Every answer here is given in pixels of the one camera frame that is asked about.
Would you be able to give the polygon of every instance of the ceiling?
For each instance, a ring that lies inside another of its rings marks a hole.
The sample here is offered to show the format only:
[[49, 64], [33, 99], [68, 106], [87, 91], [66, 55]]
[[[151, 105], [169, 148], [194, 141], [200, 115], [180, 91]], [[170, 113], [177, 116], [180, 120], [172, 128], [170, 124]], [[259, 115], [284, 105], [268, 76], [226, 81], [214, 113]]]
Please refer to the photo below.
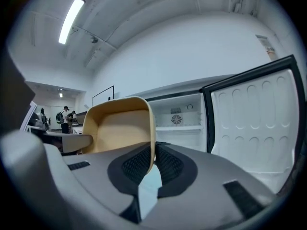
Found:
[[[58, 42], [74, 0], [31, 0], [17, 25], [29, 46], [47, 48], [55, 58], [95, 70], [121, 45], [143, 30], [185, 14], [211, 11], [256, 14], [257, 0], [85, 0], [65, 45]], [[93, 44], [92, 37], [98, 42]]]
[[59, 98], [59, 89], [62, 89], [63, 98], [75, 99], [78, 94], [81, 92], [69, 89], [63, 89], [58, 86], [51, 86], [47, 84], [35, 83], [35, 82], [26, 82], [30, 89], [34, 92], [45, 93], [46, 97], [54, 96]]

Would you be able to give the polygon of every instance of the gray plastic device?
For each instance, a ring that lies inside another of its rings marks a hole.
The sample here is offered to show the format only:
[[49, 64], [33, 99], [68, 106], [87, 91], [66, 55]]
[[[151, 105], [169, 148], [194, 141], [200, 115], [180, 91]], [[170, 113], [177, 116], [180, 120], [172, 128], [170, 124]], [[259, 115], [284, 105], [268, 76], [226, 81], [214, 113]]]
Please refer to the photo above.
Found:
[[163, 186], [141, 220], [138, 184], [149, 166], [148, 143], [63, 157], [37, 136], [15, 131], [0, 147], [21, 196], [57, 229], [224, 229], [253, 218], [275, 199], [224, 158], [157, 142]]

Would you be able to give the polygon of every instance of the refrigerator shelf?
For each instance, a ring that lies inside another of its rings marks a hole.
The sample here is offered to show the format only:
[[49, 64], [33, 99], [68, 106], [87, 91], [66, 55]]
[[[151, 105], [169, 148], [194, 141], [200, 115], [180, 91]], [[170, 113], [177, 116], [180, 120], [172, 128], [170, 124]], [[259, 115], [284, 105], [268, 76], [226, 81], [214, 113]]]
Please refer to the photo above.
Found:
[[156, 127], [156, 131], [180, 131], [180, 130], [195, 130], [195, 129], [203, 129], [201, 125], [195, 126], [173, 126], [173, 127]]

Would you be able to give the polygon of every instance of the black frame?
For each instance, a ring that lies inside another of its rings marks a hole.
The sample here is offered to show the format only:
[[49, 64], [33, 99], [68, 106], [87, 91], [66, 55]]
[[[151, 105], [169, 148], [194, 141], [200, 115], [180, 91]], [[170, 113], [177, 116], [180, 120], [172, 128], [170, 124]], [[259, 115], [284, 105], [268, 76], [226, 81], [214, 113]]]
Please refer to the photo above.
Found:
[[297, 160], [297, 157], [299, 155], [299, 152], [302, 148], [302, 144], [304, 141], [306, 110], [305, 110], [304, 86], [299, 69], [296, 65], [295, 57], [293, 55], [239, 73], [235, 76], [207, 85], [202, 88], [206, 105], [206, 113], [207, 113], [207, 152], [208, 153], [211, 153], [215, 142], [214, 112], [213, 112], [211, 92], [229, 86], [233, 86], [239, 83], [243, 83], [249, 80], [253, 80], [265, 75], [269, 75], [284, 69], [290, 69], [292, 71], [298, 96], [299, 124], [298, 124], [297, 140], [295, 144], [295, 161]]
[[202, 89], [184, 91], [184, 92], [177, 92], [177, 93], [173, 93], [173, 94], [166, 94], [166, 95], [160, 95], [160, 96], [157, 96], [157, 97], [147, 98], [146, 101], [152, 102], [152, 101], [158, 101], [158, 100], [163, 100], [163, 99], [168, 99], [168, 98], [173, 98], [173, 97], [179, 97], [179, 96], [185, 96], [185, 95], [191, 95], [191, 94], [199, 94], [201, 92], [202, 92]]
[[77, 116], [81, 116], [81, 115], [85, 115], [85, 114], [87, 114], [87, 111], [81, 112], [81, 113], [77, 113], [76, 115], [77, 115]]
[[[111, 88], [113, 88], [112, 100], [114, 100], [114, 85], [111, 86], [111, 87], [109, 87], [109, 88], [107, 88], [107, 89], [105, 89], [104, 91], [106, 91], [106, 90], [108, 90], [108, 89], [111, 89]], [[104, 91], [101, 91], [100, 93], [98, 93], [97, 95], [94, 95], [94, 96], [92, 97], [92, 106], [93, 106], [93, 98], [96, 97], [96, 96], [98, 96], [98, 95], [100, 95], [100, 94], [101, 94], [102, 92], [104, 92]]]

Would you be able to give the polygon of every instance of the refrigerator door panel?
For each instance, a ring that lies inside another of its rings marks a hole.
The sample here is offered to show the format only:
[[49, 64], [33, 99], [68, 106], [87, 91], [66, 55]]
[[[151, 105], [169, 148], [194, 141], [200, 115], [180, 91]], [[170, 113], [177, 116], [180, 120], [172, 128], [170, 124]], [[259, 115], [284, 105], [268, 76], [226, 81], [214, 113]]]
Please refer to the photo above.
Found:
[[203, 93], [207, 152], [230, 160], [279, 192], [301, 150], [306, 122], [295, 58], [208, 85]]

